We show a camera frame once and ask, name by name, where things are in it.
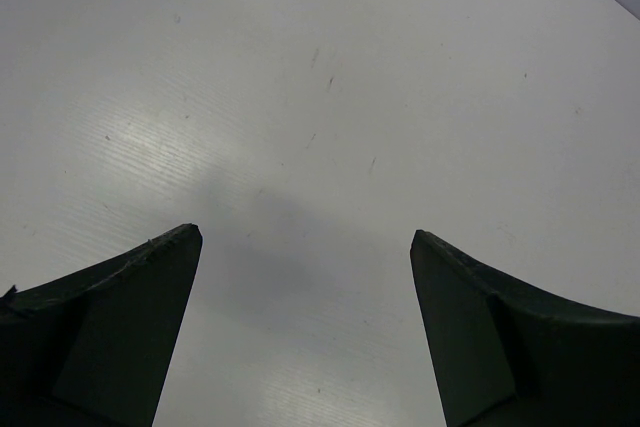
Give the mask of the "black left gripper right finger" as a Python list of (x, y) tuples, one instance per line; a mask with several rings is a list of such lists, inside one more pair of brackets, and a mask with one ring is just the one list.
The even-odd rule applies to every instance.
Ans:
[(639, 320), (544, 291), (417, 231), (411, 266), (450, 426), (635, 426)]

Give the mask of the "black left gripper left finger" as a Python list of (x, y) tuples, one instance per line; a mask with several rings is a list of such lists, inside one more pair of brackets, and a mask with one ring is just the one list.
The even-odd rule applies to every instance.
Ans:
[(183, 224), (1, 297), (4, 426), (150, 426), (203, 239)]

